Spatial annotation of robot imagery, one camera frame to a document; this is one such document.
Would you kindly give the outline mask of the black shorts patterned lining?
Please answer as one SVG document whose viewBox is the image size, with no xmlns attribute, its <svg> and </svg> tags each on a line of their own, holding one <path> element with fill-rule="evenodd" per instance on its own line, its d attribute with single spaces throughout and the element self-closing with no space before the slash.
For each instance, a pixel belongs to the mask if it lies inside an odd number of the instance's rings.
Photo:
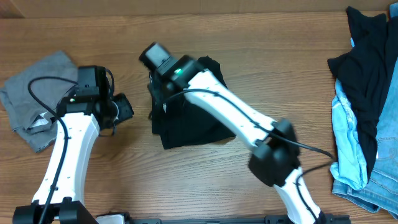
<svg viewBox="0 0 398 224">
<path fill-rule="evenodd" d="M 160 136 L 164 149 L 209 144 L 235 137 L 226 126 L 211 114 L 178 96 L 157 106 L 152 98 L 152 133 Z"/>
</svg>

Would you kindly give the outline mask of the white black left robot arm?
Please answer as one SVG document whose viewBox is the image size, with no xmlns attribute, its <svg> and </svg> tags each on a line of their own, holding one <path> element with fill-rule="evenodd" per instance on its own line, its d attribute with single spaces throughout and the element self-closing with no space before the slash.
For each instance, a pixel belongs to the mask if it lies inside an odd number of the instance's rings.
<svg viewBox="0 0 398 224">
<path fill-rule="evenodd" d="M 125 94 L 114 94 L 114 77 L 101 66 L 78 69 L 75 94 L 50 113 L 57 137 L 44 179 L 30 205 L 16 207 L 16 224 L 96 223 L 84 206 L 84 187 L 91 150 L 100 132 L 133 117 Z"/>
</svg>

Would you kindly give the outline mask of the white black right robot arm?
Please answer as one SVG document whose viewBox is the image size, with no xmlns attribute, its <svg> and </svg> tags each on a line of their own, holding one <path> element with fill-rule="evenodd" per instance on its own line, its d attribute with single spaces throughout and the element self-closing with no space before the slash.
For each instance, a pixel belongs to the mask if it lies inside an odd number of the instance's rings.
<svg viewBox="0 0 398 224">
<path fill-rule="evenodd" d="M 286 119 L 276 121 L 239 99 L 213 74 L 209 66 L 189 55 L 176 59 L 157 42 L 139 60 L 162 90 L 162 110 L 179 96 L 203 109 L 233 132 L 250 150 L 249 170 L 265 185 L 276 189 L 292 223 L 325 223 L 326 218 L 302 180 L 301 144 Z"/>
</svg>

